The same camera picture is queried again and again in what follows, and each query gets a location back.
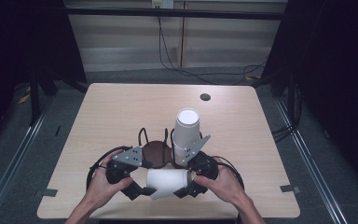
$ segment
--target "power cord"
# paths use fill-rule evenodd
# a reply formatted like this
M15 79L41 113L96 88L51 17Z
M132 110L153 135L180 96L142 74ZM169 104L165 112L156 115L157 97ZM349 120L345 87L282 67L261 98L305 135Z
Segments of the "power cord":
M296 107L297 107L295 120L293 120L292 125L281 127L280 129L272 132L273 137L275 139L275 143L281 142L285 137L287 137L289 134L294 132L298 127L302 115L302 103L303 103L303 95L301 94L298 86L296 86L295 97L296 97Z
M246 74L249 74L249 73L252 73L254 72L256 69L260 68L260 67L265 67L265 63L266 62L263 62L261 64L252 64L252 65L248 65L248 66L245 66L242 70L241 73L201 73L201 74L193 74L191 72L188 72L186 70L182 70L182 69L177 69L173 66L172 64L172 61L171 61L171 57L168 53L168 49L167 49L167 44L165 42L165 37L164 37L164 34L162 32L162 26L161 26L161 19L160 17L158 17L158 27L159 27L159 35L158 35L158 53L159 53L159 61L161 62L161 64L168 70L170 71L174 71L174 72L177 72L179 73L180 75L182 76L185 76L185 77L195 77L201 81L204 81L208 84L212 84L212 85L220 85L219 83L215 83L215 82L212 82L210 80L207 80L201 76L213 76L213 75L229 75L229 76L241 76L241 79L235 83L232 83L231 85L234 86L234 85L238 85L240 83L242 83L244 80L245 80L245 75ZM162 54L161 54L161 39L162 39L162 43L164 45L164 49L165 49L165 54L167 55L167 58L168 58L168 62L170 64L171 67L167 66L163 61L162 61ZM250 71L246 71L246 69L250 68L250 67L253 67L253 69L251 69Z

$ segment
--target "white cylinder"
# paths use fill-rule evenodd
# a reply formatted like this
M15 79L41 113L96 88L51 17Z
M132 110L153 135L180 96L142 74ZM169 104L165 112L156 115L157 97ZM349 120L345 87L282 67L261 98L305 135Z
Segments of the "white cylinder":
M146 186L157 191L150 195L153 200L173 196L174 192L187 187L191 182L188 170L174 169L149 169L147 172Z

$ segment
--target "upside-down cup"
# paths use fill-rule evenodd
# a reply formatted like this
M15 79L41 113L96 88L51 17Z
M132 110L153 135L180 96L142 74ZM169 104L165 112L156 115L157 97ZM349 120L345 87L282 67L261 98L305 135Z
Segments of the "upside-down cup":
M176 117L173 143L182 149L200 140L200 115L193 108L183 108Z

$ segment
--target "wrist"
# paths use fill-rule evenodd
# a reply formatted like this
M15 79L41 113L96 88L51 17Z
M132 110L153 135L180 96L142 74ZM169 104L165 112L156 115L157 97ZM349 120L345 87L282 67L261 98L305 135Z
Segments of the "wrist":
M241 191L237 197L233 200L232 204L239 209L243 209L249 206L253 206L253 200L245 193L245 191Z

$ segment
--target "wooden tabletop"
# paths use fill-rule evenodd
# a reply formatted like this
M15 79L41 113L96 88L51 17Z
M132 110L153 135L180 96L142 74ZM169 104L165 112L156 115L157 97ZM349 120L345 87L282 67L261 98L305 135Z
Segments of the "wooden tabletop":
M200 96L207 93L211 100ZM240 172L247 194L262 217L297 217L299 208L269 126L251 87L92 84L79 109L62 154L49 181L55 197L44 197L41 218L67 218L85 194L91 165L106 151L138 146L138 132L147 129L150 141L164 138L174 127L178 111L192 107L200 113L200 130L211 139L202 148L208 155L228 159ZM131 173L145 187L147 170ZM109 219L217 219L235 218L236 209L210 190L197 198L169 197L134 201L119 192L91 217Z

